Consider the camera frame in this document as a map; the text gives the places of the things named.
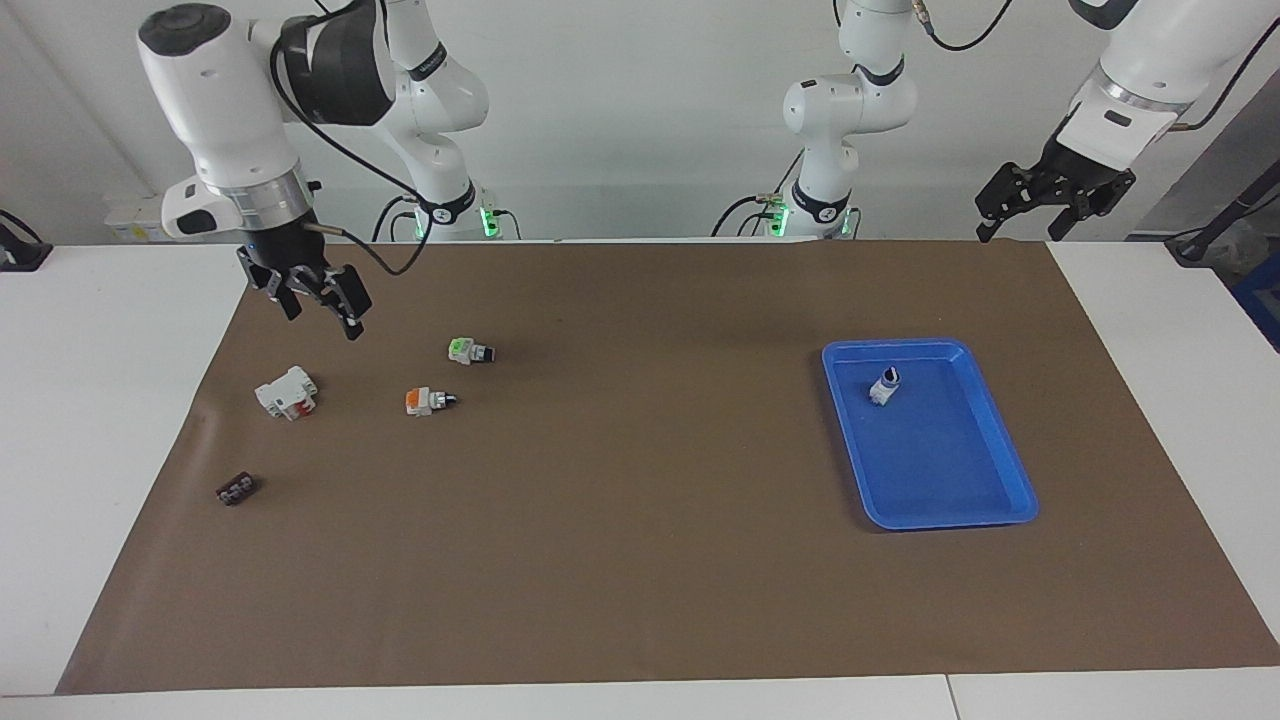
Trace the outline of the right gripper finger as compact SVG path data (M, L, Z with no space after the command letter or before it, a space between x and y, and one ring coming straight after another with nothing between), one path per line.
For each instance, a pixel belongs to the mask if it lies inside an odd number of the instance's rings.
M293 322L301 314L300 301L288 286L289 277L278 270L260 266L250 256L247 249L238 249L237 258L251 290L264 293Z
M326 268L317 290L317 302L338 319L348 341L356 341L364 333L364 315L372 307L372 300L356 266Z

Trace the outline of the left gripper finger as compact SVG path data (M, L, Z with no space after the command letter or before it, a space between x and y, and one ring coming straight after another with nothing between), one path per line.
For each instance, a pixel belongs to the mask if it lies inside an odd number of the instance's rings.
M1050 223L1047 233L1051 241L1064 240L1079 223L1092 217L1106 217L1117 204L1115 193L1079 193Z
M1038 168L1021 168L1011 161L996 170L975 196L975 208L980 215L975 236L982 243L993 240L1005 222L1039 205L1039 179Z

